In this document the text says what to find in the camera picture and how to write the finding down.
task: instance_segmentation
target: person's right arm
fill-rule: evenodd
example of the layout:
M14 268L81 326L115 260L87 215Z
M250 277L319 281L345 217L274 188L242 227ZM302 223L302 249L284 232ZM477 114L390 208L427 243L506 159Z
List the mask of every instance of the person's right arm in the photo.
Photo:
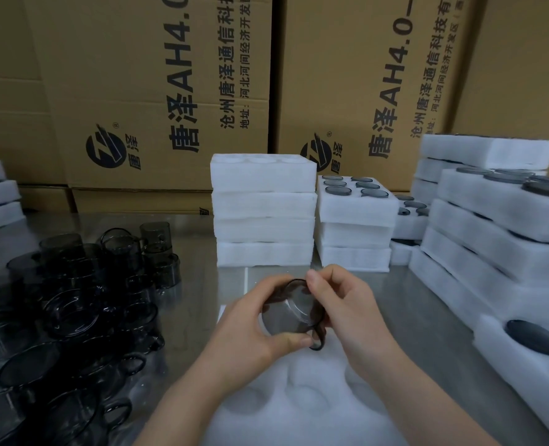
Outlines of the person's right arm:
M349 364L386 406L411 446L497 445L398 346L363 280L337 265L308 271Z

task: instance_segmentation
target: person's left thumb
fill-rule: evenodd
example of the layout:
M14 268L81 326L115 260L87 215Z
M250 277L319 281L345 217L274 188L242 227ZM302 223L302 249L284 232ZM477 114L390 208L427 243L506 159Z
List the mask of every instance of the person's left thumb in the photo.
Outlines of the person's left thumb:
M281 333L266 339L275 360L314 344L308 334Z

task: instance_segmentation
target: forearm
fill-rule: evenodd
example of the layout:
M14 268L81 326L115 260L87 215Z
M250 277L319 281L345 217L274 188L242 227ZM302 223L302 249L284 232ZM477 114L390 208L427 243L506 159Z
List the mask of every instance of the forearm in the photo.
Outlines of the forearm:
M222 396L192 367L165 393L134 446L196 446Z
M398 345L370 360L366 380L411 446L497 446Z

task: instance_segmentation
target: hand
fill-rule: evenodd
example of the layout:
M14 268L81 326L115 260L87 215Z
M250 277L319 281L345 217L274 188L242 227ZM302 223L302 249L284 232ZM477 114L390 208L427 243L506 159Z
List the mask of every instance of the hand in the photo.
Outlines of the hand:
M241 299L227 305L209 343L190 368L220 397L246 386L277 359L314 344L307 334L263 334L258 325L262 306L275 288L292 280L288 274L260 281Z
M372 360L398 348L375 303L370 286L338 265L310 269L308 288L326 309L351 367L368 380Z

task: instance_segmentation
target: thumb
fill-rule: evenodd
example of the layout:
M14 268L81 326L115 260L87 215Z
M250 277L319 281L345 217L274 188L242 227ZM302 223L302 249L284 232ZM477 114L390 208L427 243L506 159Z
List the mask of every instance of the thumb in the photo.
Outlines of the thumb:
M266 341L268 342L275 360L314 344L314 339L308 334L295 334L288 332L267 337Z
M338 294L332 289L332 286L322 278L319 272L316 272L313 269L308 270L305 275L305 281L307 281L311 293L314 294L314 297L322 304L328 313L332 312L340 303Z

